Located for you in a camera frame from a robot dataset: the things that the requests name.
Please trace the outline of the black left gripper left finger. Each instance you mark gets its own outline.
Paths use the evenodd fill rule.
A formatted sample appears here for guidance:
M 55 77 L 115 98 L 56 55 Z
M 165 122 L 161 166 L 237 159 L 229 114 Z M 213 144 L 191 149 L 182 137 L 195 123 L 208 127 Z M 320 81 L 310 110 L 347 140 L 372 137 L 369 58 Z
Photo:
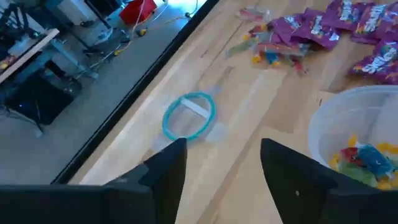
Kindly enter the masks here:
M 179 138 L 108 182 L 105 223 L 174 224 L 185 183 L 187 140 Z

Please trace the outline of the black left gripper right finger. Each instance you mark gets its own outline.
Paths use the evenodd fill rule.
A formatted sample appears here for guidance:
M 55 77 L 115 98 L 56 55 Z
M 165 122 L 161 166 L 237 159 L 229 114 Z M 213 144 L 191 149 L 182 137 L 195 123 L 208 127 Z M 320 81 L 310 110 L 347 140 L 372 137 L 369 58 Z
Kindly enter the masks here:
M 261 164 L 283 223 L 359 223 L 364 196 L 375 192 L 269 138 Z

